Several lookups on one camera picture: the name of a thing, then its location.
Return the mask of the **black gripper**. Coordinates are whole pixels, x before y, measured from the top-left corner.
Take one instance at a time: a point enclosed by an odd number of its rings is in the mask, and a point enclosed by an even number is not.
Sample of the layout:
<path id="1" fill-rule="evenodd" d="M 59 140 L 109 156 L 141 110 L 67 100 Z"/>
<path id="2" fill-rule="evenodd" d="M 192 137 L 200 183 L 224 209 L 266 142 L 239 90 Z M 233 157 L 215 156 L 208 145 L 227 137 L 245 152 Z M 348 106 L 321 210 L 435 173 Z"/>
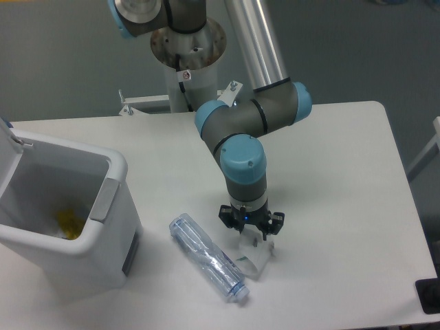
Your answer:
<path id="1" fill-rule="evenodd" d="M 283 212 L 271 213 L 267 208 L 267 203 L 254 211 L 235 208 L 234 206 L 221 205 L 219 218 L 227 228 L 235 229 L 242 233 L 244 225 L 249 224 L 257 227 L 263 240 L 266 241 L 270 235 L 277 235 L 284 225 L 285 214 Z"/>

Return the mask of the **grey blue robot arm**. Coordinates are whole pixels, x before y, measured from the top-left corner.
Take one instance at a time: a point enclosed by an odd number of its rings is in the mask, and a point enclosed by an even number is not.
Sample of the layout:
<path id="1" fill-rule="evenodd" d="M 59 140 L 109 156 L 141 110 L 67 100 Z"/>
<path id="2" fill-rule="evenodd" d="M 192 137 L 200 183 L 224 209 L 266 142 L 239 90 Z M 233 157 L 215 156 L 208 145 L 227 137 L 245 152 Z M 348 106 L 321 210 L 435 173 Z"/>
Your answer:
<path id="1" fill-rule="evenodd" d="M 306 118 L 312 100 L 285 69 L 266 3 L 225 3 L 253 89 L 253 97 L 239 104 L 234 85 L 217 92 L 216 66 L 226 36 L 208 17 L 205 1 L 110 1 L 108 6 L 121 35 L 150 35 L 151 51 L 165 70 L 171 111 L 195 113 L 195 126 L 230 196 L 220 220 L 238 231 L 253 225 L 264 237 L 278 234 L 285 216 L 269 211 L 259 138 Z"/>

